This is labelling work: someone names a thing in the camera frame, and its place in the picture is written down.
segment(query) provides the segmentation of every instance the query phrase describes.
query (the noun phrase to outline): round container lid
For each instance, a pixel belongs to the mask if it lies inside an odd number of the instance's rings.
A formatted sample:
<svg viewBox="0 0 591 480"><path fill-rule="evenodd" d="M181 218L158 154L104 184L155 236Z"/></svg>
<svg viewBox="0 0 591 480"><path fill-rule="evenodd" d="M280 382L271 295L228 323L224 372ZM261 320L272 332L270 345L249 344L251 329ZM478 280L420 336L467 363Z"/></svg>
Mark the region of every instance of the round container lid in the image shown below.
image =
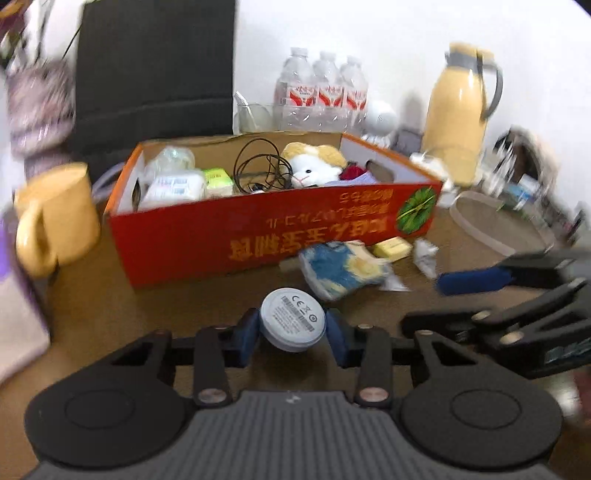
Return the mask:
<svg viewBox="0 0 591 480"><path fill-rule="evenodd" d="M302 351L324 335L324 310L314 297L296 288L279 288L261 305L262 331L276 347Z"/></svg>

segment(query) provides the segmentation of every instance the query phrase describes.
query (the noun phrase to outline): white package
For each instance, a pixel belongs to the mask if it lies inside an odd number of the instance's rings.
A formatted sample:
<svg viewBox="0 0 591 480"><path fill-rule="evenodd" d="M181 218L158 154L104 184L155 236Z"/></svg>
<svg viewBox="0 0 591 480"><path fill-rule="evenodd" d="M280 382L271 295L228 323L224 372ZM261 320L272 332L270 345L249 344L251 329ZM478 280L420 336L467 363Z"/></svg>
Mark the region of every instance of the white package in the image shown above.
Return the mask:
<svg viewBox="0 0 591 480"><path fill-rule="evenodd" d="M146 165L143 181L150 185L156 177L182 173L195 168L195 156L188 148L167 145Z"/></svg>
<svg viewBox="0 0 591 480"><path fill-rule="evenodd" d="M140 201L138 210L198 202L205 197L206 185L201 170L156 177Z"/></svg>
<svg viewBox="0 0 591 480"><path fill-rule="evenodd" d="M438 247L423 238L417 238L414 243L414 264L423 272L423 275L431 280L437 278L438 250Z"/></svg>
<svg viewBox="0 0 591 480"><path fill-rule="evenodd" d="M384 283L381 284L379 290L381 291L411 291L400 279L400 277L394 273L391 273L386 277Z"/></svg>

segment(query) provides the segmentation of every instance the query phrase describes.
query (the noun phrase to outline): red cardboard box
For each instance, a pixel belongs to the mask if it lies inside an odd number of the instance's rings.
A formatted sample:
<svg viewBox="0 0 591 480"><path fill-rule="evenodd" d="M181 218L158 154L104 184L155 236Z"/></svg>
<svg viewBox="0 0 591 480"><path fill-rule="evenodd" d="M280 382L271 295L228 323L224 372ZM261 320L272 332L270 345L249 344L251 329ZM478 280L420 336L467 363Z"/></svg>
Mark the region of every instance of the red cardboard box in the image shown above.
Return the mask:
<svg viewBox="0 0 591 480"><path fill-rule="evenodd" d="M280 152L294 141L334 145L347 160L361 166L371 160L372 172L386 172L389 183L283 190L134 211L138 177L165 145L190 148L199 168L222 167L231 175L241 148L256 137L271 140ZM255 142L241 159L271 153L271 149L265 142ZM424 235L440 190L441 182L405 157L347 134L271 132L186 138L138 145L106 214L131 284L145 286L278 262L329 240L360 239L372 245L393 236Z"/></svg>

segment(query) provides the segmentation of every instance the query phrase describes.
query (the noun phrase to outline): green leaf graphic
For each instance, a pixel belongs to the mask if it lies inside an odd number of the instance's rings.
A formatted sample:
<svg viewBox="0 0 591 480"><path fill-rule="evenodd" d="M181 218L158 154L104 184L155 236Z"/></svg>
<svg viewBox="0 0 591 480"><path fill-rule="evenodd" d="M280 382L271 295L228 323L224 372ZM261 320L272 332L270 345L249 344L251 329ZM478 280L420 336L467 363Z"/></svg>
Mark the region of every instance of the green leaf graphic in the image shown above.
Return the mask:
<svg viewBox="0 0 591 480"><path fill-rule="evenodd" d="M398 230L408 234L420 229L429 220L436 201L435 191L431 187L423 187L414 192L398 211Z"/></svg>

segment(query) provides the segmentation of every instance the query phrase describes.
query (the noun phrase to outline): red bottle label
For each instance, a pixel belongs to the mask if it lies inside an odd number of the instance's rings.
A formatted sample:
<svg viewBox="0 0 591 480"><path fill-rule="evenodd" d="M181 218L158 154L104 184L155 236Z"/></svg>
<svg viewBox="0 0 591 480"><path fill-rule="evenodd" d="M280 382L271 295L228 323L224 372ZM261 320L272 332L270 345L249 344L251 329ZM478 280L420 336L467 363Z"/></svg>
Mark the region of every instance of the red bottle label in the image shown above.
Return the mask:
<svg viewBox="0 0 591 480"><path fill-rule="evenodd" d="M316 98L315 93L316 88L314 85L303 85L301 83L288 85L285 104L292 106L312 106Z"/></svg>
<svg viewBox="0 0 591 480"><path fill-rule="evenodd" d="M347 108L350 110L365 110L367 99L367 90L347 90Z"/></svg>
<svg viewBox="0 0 591 480"><path fill-rule="evenodd" d="M343 106L345 88L338 85L321 85L318 89L318 103L324 106Z"/></svg>

